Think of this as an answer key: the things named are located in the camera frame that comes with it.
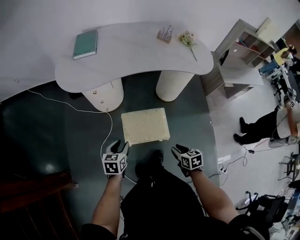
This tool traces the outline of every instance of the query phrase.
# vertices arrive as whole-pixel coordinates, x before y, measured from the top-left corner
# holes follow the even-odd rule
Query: floor
[[[246,152],[244,147],[233,140],[233,133],[240,134],[239,118],[243,116],[247,123],[255,122],[272,112],[278,104],[277,97],[273,96],[274,89],[265,78],[263,81],[264,86],[257,86],[232,101],[228,101],[221,90],[217,90],[207,98],[216,137],[217,156],[225,157],[226,164],[244,156]],[[266,139],[245,147],[254,151],[269,149]],[[278,162],[287,161],[284,156],[289,156],[292,151],[298,153],[298,145],[255,154],[247,153],[245,167],[242,158],[228,167],[228,176],[223,174],[220,176],[221,185],[228,177],[222,189],[234,204],[245,200],[246,190],[277,195],[288,182],[288,179],[278,181],[285,176],[285,166],[279,165]]]
[[[216,174],[215,137],[199,77],[195,76],[175,101],[166,103],[155,94],[159,74],[142,73],[122,79],[124,100],[118,109],[111,112],[113,128],[104,151],[109,143],[124,139],[122,113],[164,107],[170,140],[130,147],[126,175],[136,181],[135,164],[148,159],[154,149],[162,149],[164,167],[184,181],[190,181],[190,178],[183,176],[177,160],[171,154],[171,147],[177,143],[199,148],[203,153],[205,173],[208,176]],[[54,82],[33,88],[33,91],[69,102],[77,109],[95,111],[85,97],[72,100]],[[72,215],[79,227],[90,222],[107,181],[100,160],[100,146],[111,126],[109,117],[106,114],[77,112],[67,105],[45,100],[28,91],[4,102],[3,117],[6,134],[21,146],[27,161],[37,171],[47,174],[64,170],[69,162],[72,178],[79,183],[79,188],[67,192]],[[219,176],[211,180],[218,184]],[[133,185],[124,180],[122,195],[125,196]]]

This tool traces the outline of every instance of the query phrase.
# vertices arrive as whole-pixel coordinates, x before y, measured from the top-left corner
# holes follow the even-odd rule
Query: white table
[[[156,37],[160,28],[169,25],[174,27],[173,39],[170,44],[166,44]],[[96,108],[109,112],[117,108],[123,100],[123,96],[117,97],[123,94],[121,81],[118,79],[141,72],[168,70],[161,74],[157,95],[164,101],[172,101],[194,74],[207,74],[213,68],[212,55],[204,43],[195,41],[197,44],[193,51],[198,60],[196,61],[191,51],[176,39],[176,35],[186,30],[188,28],[169,22],[109,25],[98,29],[97,54],[78,60],[72,58],[74,37],[66,53],[62,53],[57,61],[55,79],[62,89],[82,92],[89,96],[89,101]],[[114,91],[113,84],[110,84],[113,80],[118,80],[114,83],[118,91]],[[104,84],[107,84],[106,90],[100,95],[99,87]]]

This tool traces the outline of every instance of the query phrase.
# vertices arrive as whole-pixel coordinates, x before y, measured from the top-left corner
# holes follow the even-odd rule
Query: person sitting
[[[257,143],[263,138],[298,137],[300,136],[300,104],[291,108],[289,103],[286,103],[285,108],[270,112],[255,123],[247,124],[241,117],[240,131],[245,135],[234,134],[233,139],[241,146]]]
[[[265,64],[263,67],[259,69],[260,74],[268,74],[274,68],[278,67],[279,65],[283,65],[285,61],[291,58],[290,53],[297,53],[297,50],[294,46],[290,46],[289,48],[284,48],[280,50],[278,53],[274,55],[274,59],[270,62]]]

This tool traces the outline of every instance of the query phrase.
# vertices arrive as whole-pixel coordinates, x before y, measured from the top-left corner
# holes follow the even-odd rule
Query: black pants
[[[152,178],[138,180],[121,203],[121,210],[124,233],[132,236],[140,232],[147,238],[177,228],[198,229],[204,217],[192,188],[163,167]]]
[[[278,139],[276,116],[277,111],[274,111],[261,117],[256,123],[245,124],[247,133],[240,138],[240,143],[251,144],[259,142],[263,138],[271,137]]]

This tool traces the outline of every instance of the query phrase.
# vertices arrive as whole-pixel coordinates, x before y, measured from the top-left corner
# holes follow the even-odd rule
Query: person in black
[[[189,149],[172,148],[180,159]],[[124,216],[124,233],[120,239],[269,239],[268,229],[259,219],[239,215],[227,194],[201,171],[187,171],[192,178],[204,210],[192,188],[163,166],[163,153],[156,150],[149,162],[135,168],[137,184],[120,205],[121,175],[109,178],[96,206],[91,224],[82,226],[82,240],[117,238],[120,208]]]

